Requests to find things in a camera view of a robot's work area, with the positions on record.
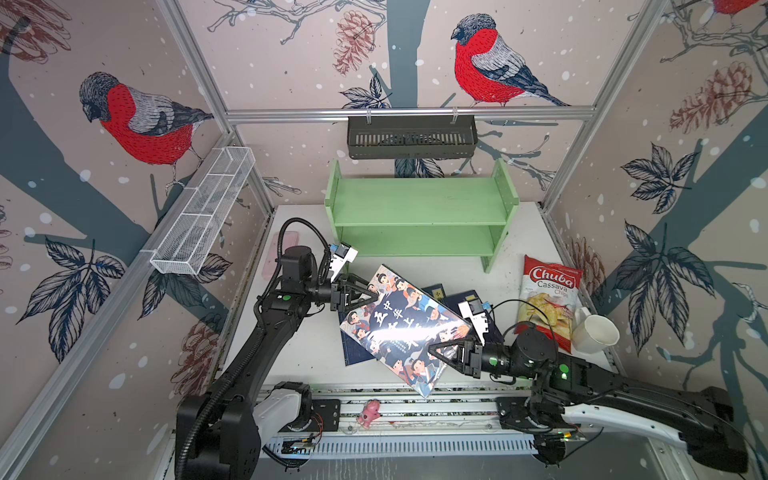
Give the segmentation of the illustrated Chinese history book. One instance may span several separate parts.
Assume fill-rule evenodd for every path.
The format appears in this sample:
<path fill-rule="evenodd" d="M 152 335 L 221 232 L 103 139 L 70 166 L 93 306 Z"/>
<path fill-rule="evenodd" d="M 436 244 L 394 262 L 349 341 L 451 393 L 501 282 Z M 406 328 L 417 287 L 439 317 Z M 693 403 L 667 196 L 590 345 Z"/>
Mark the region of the illustrated Chinese history book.
<path fill-rule="evenodd" d="M 427 346 L 464 339 L 470 324 L 385 265 L 369 282 L 379 291 L 376 303 L 344 314 L 340 330 L 421 397 L 430 396 L 438 381 L 433 360 L 443 357 Z"/>

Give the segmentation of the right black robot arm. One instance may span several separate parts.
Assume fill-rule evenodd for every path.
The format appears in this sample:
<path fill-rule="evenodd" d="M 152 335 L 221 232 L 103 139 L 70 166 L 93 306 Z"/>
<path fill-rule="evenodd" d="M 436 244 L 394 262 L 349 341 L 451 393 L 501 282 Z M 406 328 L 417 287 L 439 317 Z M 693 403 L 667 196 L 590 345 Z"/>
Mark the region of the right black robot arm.
<path fill-rule="evenodd" d="M 558 465 L 565 443 L 582 427 L 621 430 L 684 450 L 695 462 L 721 472 L 747 473 L 751 446 L 734 426 L 729 394 L 719 387 L 673 390 L 630 379 L 560 352 L 552 334 L 530 322 L 512 326 L 511 344 L 483 335 L 433 342 L 428 352 L 453 370 L 505 385 L 529 380 L 527 396 L 496 399 L 502 429 L 533 438 L 535 458 Z"/>

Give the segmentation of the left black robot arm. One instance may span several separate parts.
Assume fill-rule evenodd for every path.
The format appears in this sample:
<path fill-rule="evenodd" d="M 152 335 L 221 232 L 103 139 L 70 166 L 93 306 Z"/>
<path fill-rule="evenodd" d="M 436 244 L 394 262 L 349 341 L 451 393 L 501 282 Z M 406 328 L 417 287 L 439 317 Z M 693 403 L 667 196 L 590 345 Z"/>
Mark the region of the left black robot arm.
<path fill-rule="evenodd" d="M 312 306 L 348 313 L 378 298 L 361 277 L 333 266 L 337 247 L 321 245 L 321 259 L 307 246 L 277 248 L 276 268 L 253 306 L 257 323 L 246 343 L 204 394 L 188 395 L 179 405 L 176 478 L 250 479 L 262 455 L 287 471 L 304 466 L 266 443 L 285 427 L 303 429 L 315 421 L 310 386 L 284 381 L 264 401 L 257 396 Z"/>

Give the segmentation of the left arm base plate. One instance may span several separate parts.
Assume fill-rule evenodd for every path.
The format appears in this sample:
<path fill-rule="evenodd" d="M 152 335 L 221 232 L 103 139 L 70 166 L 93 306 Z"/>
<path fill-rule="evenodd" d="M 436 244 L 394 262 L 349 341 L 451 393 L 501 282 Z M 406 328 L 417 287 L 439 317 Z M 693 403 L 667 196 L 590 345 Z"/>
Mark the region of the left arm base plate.
<path fill-rule="evenodd" d="M 341 401 L 319 399 L 312 401 L 312 409 L 306 419 L 299 418 L 279 430 L 280 434 L 308 434 L 337 432 L 340 424 Z"/>

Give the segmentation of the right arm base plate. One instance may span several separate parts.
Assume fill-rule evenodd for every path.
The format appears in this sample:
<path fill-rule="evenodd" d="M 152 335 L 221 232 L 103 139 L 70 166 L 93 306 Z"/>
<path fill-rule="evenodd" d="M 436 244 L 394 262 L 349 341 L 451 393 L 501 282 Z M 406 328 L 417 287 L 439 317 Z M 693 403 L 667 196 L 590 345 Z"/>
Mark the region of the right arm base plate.
<path fill-rule="evenodd" d="M 576 425 L 563 419 L 564 408 L 549 401 L 534 401 L 530 397 L 497 397 L 499 423 L 504 430 L 527 434 L 574 432 Z"/>

